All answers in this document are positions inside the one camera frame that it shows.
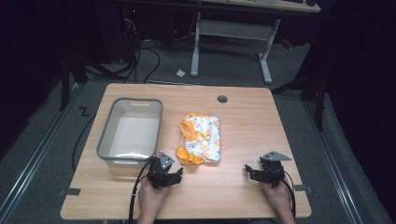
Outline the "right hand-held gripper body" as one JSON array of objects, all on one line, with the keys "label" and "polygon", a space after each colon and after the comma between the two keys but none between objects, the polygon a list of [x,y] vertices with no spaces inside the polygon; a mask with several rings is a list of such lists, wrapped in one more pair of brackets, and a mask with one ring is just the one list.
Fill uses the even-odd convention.
[{"label": "right hand-held gripper body", "polygon": [[285,178],[282,161],[290,161],[291,157],[276,151],[271,151],[260,157],[262,169],[264,171],[264,182],[270,183],[272,187],[277,187],[279,182]]}]

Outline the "metal floor rail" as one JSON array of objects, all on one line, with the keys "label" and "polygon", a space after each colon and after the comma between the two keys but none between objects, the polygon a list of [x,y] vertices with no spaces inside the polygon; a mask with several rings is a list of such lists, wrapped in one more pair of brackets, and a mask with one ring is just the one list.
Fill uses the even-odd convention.
[{"label": "metal floor rail", "polygon": [[71,89],[70,100],[67,101],[60,110],[56,111],[54,119],[51,121],[48,129],[36,146],[35,151],[32,153],[29,161],[18,175],[18,179],[14,182],[7,197],[0,205],[0,224],[7,224],[7,221],[12,215],[23,193],[28,188],[37,169],[48,153],[53,136],[58,131],[62,121],[64,120],[64,116],[68,112],[71,104],[75,101],[76,97],[80,94],[81,90],[82,86],[80,84],[74,84]]},{"label": "metal floor rail", "polygon": [[314,128],[316,136],[320,143],[320,148],[325,160],[325,163],[328,167],[328,172],[331,176],[332,182],[334,184],[335,190],[337,192],[338,198],[343,205],[343,208],[346,212],[347,219],[350,224],[363,224],[361,215],[352,199],[351,192],[345,179],[343,178],[338,165],[334,159],[332,154],[330,145],[326,139],[326,136],[323,131],[318,128],[318,125],[315,121],[315,112],[313,106],[309,102],[303,102],[304,111],[309,117],[310,123]]}]

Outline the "dark computer tower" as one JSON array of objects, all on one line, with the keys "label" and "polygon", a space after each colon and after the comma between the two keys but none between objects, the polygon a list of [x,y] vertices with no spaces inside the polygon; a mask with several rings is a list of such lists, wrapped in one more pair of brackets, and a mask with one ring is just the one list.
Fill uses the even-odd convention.
[{"label": "dark computer tower", "polygon": [[105,3],[98,4],[96,9],[105,40],[108,61],[128,62],[136,30],[132,9],[128,6]]}]

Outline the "person's right hand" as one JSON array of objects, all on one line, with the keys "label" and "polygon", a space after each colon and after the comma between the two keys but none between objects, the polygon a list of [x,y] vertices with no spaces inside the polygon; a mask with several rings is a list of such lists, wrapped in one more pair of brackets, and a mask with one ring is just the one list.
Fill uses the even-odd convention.
[{"label": "person's right hand", "polygon": [[291,212],[290,191],[283,182],[280,182],[279,185],[274,188],[269,183],[261,183],[261,187],[269,205],[273,208],[278,218],[294,218]]}]

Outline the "white plastic bin grey rim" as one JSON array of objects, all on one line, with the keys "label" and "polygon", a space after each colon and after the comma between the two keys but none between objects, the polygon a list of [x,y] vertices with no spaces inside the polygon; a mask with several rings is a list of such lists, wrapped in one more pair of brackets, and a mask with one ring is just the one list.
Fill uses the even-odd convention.
[{"label": "white plastic bin grey rim", "polygon": [[112,103],[96,148],[112,178],[136,177],[156,154],[162,116],[158,99],[121,97]]}]

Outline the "white metal frame desk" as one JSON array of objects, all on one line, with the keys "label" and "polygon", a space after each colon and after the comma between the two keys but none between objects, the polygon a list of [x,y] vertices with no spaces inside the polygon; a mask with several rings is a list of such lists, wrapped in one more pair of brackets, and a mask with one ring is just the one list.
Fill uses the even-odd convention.
[{"label": "white metal frame desk", "polygon": [[[272,12],[319,13],[320,6],[316,0],[197,0],[199,6],[218,4],[220,6],[248,7],[249,9],[268,9]],[[260,20],[236,21],[231,19],[203,19],[201,13],[195,14],[194,49],[191,58],[191,76],[199,74],[200,38],[202,35],[230,37],[247,40],[265,41],[263,52],[258,54],[263,80],[272,83],[267,57],[273,45],[280,24],[280,17],[275,16],[268,24]]]}]

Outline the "orange and white patterned garment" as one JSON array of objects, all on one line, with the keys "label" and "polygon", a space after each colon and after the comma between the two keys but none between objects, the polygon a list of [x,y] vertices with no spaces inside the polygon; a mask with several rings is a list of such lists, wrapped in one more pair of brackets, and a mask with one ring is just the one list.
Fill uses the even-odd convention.
[{"label": "orange and white patterned garment", "polygon": [[181,122],[182,138],[176,150],[183,165],[199,165],[220,161],[220,120],[190,112]]}]

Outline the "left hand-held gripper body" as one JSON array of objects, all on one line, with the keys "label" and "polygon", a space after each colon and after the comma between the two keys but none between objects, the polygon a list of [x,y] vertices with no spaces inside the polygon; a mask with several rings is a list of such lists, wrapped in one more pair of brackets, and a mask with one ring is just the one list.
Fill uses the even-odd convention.
[{"label": "left hand-held gripper body", "polygon": [[172,164],[175,162],[170,156],[162,151],[158,156],[154,156],[151,160],[151,165],[148,170],[148,180],[152,187],[161,189],[163,187],[170,187],[173,185],[174,178],[178,175],[169,174]]}]

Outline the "person's left hand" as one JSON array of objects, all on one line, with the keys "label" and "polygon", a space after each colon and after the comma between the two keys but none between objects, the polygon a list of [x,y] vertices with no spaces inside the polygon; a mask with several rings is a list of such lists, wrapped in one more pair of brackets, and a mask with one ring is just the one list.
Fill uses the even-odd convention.
[{"label": "person's left hand", "polygon": [[140,207],[139,217],[156,217],[170,191],[171,187],[155,189],[152,187],[151,183],[144,178],[138,192]]}]

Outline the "dark metal stand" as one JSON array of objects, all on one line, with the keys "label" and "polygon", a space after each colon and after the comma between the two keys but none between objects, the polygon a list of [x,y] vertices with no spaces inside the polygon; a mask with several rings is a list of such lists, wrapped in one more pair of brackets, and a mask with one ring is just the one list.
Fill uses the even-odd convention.
[{"label": "dark metal stand", "polygon": [[322,117],[324,111],[324,100],[326,94],[327,77],[323,76],[318,83],[317,105],[315,112],[315,123],[317,128],[322,132]]},{"label": "dark metal stand", "polygon": [[60,110],[64,111],[69,103],[70,99],[70,78],[69,78],[69,68],[68,68],[68,55],[64,56],[62,60],[62,93],[61,93],[61,107]]}]

